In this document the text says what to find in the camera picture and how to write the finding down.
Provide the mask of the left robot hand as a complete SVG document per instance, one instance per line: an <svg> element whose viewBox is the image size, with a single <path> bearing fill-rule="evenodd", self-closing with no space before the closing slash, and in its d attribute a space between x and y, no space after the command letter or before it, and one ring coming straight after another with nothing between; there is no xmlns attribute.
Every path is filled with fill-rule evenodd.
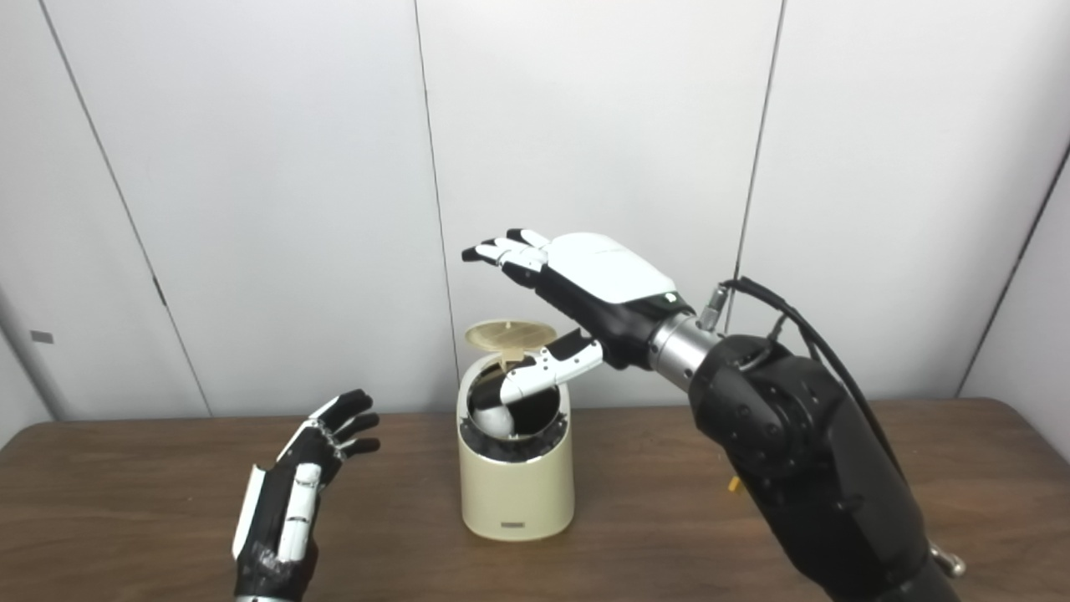
<svg viewBox="0 0 1070 602"><path fill-rule="evenodd" d="M302 420L271 467L253 466L231 545L236 601L304 599L318 564L322 492L349 458L380 448L363 434L380 422L371 408L361 389L340 393Z"/></svg>

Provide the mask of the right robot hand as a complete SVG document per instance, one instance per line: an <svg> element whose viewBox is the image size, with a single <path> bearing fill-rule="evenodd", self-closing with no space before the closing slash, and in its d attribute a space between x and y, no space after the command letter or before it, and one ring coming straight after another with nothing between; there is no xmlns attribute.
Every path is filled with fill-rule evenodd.
<svg viewBox="0 0 1070 602"><path fill-rule="evenodd" d="M513 405L600 365L638 367L687 390L710 346L708 335L691 342L696 311L673 279L611 237L576 232L547 240L516 228L467 248L462 259L493 264L577 325L534 358L475 385L475 410Z"/></svg>

